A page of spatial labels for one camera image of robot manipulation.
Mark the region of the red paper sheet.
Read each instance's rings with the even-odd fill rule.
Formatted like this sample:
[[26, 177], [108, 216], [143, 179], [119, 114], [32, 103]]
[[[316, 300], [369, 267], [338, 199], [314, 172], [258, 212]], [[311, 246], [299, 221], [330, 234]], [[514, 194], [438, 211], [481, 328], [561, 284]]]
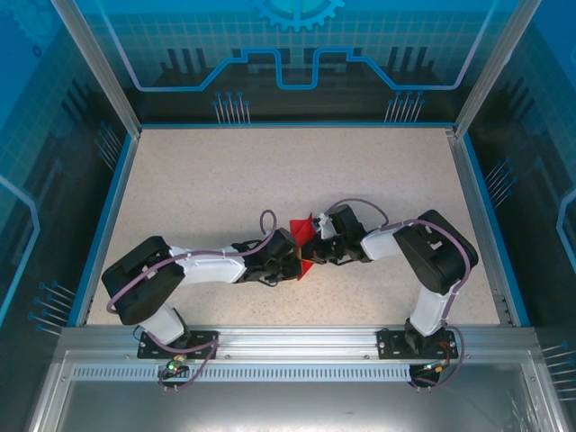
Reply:
[[307, 219], [290, 220], [290, 232], [296, 240], [297, 257], [301, 264], [301, 274], [297, 277], [300, 281], [313, 267], [314, 263], [309, 259], [302, 257], [302, 247], [314, 239], [316, 230], [313, 227], [313, 216], [309, 215]]

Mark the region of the grey sheet metal shelf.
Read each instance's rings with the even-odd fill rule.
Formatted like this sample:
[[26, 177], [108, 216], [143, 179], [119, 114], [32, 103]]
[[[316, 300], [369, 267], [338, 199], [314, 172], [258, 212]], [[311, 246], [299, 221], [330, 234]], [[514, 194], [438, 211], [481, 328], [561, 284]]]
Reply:
[[26, 432], [576, 432], [540, 364], [468, 363], [409, 382], [74, 382], [54, 364]]

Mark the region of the aluminium mounting rail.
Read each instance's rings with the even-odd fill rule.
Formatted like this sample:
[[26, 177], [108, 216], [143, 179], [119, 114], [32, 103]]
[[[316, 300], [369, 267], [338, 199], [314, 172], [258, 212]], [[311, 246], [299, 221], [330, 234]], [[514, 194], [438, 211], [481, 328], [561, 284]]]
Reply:
[[[542, 357], [533, 328], [460, 326], [461, 358], [472, 363], [521, 362]], [[379, 327], [295, 326], [217, 327], [217, 361], [236, 363], [376, 362]], [[62, 331], [54, 358], [112, 362], [136, 358], [138, 342], [131, 328], [85, 326]]]

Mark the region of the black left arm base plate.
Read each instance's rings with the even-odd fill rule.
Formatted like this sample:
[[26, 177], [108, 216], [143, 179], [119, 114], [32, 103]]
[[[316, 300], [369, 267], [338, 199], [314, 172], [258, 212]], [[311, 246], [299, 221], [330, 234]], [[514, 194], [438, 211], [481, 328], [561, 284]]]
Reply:
[[[198, 349], [198, 346], [203, 346], [217, 340], [219, 338], [219, 333], [217, 331], [200, 331], [193, 330], [189, 335], [182, 335], [179, 339], [169, 344], [170, 347], [177, 350], [184, 350], [189, 348], [194, 348], [194, 351], [187, 352], [186, 358], [192, 360], [203, 360], [206, 357], [210, 359], [215, 359], [217, 352], [214, 351], [210, 354], [212, 347], [207, 346], [203, 349]], [[172, 351], [166, 351], [156, 344], [152, 338], [146, 333], [142, 332], [139, 336], [139, 346], [137, 351], [138, 359], [170, 359], [173, 358], [176, 353]]]

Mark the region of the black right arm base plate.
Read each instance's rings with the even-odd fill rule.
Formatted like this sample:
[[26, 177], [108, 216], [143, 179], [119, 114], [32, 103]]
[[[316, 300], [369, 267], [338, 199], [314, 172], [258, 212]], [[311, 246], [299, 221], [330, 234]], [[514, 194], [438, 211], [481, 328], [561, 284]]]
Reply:
[[459, 357], [455, 333], [441, 328], [428, 337], [418, 332], [383, 328], [376, 333], [381, 360], [450, 360]]

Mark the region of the aluminium side rail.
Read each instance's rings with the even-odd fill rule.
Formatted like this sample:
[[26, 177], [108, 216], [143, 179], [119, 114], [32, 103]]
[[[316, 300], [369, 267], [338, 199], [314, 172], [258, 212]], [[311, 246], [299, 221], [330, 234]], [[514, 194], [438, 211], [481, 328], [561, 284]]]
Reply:
[[518, 323], [514, 303], [509, 301], [509, 280], [500, 261], [500, 252], [473, 170], [472, 160], [464, 142], [455, 136], [455, 132], [447, 128], [445, 133], [463, 191], [479, 256], [479, 264], [474, 271], [480, 271], [487, 280], [490, 299], [495, 306], [499, 326], [514, 328]]

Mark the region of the aluminium frame post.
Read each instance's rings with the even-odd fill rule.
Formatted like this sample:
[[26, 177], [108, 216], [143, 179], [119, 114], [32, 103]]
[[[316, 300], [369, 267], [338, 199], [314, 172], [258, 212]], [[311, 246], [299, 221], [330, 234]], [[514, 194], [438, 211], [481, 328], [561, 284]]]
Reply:
[[107, 58], [74, 0], [50, 0], [122, 125], [136, 140], [141, 125]]
[[507, 25], [499, 36], [494, 50], [482, 69], [454, 123], [454, 138], [462, 140], [474, 118], [482, 108], [501, 71], [509, 62], [527, 26], [532, 21], [542, 0], [518, 0]]

